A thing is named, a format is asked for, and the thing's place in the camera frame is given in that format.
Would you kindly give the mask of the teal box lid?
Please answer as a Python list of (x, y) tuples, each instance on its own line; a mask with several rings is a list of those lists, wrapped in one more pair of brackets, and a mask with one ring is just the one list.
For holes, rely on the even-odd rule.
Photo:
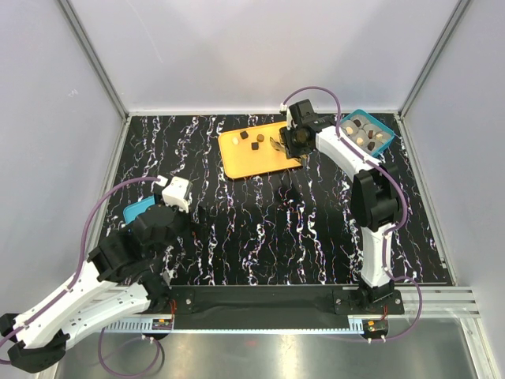
[(132, 223), (141, 213), (145, 212), (149, 207), (155, 204), (153, 196), (147, 197), (134, 204), (130, 204), (123, 210), (123, 219), (125, 226)]

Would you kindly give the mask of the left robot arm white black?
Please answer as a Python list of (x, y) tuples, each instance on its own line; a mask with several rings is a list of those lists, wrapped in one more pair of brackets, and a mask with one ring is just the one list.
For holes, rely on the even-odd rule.
[(38, 305), (2, 315), (1, 342), (12, 346), (1, 363), (38, 373), (89, 334), (123, 317), (173, 306), (162, 254), (203, 233), (203, 226), (177, 207), (152, 205), (105, 237), (80, 271)]

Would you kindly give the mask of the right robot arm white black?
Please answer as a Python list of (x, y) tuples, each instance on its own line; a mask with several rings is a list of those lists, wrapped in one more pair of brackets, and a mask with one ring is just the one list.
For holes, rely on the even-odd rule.
[(331, 116), (319, 116), (306, 99), (282, 104), (286, 126), (279, 131), (281, 149), (289, 159), (304, 160), (318, 151), (352, 179), (350, 212), (362, 234), (363, 262), (358, 289), (352, 294), (365, 312), (383, 312), (393, 300), (391, 239), (406, 222), (406, 201), (395, 179), (397, 169), (362, 150)]

